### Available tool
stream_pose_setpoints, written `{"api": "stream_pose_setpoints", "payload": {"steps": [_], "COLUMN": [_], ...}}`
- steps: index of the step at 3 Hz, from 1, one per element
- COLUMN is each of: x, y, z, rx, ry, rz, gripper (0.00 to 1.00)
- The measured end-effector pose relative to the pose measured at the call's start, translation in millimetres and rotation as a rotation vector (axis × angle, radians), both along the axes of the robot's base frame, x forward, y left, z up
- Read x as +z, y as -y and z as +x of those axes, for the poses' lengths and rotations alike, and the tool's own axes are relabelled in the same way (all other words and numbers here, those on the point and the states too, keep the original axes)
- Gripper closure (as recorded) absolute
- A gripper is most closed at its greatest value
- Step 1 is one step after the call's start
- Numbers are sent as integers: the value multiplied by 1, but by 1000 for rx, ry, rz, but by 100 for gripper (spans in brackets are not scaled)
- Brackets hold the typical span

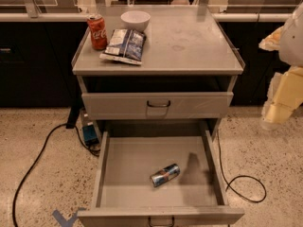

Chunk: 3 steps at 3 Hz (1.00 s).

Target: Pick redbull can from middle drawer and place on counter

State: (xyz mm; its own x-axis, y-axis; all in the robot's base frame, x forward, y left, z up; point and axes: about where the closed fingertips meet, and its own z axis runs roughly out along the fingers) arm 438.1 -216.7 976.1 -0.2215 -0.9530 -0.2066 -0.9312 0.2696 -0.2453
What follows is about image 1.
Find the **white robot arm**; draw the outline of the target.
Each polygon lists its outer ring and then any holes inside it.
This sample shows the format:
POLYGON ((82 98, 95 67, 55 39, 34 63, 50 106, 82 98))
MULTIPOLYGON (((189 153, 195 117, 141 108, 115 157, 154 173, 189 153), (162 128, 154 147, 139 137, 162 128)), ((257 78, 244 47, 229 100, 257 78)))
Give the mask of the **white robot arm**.
POLYGON ((277 50, 279 59, 290 65, 287 72, 274 73, 261 112, 261 126, 274 130, 303 103, 303 4, 258 47, 277 50))

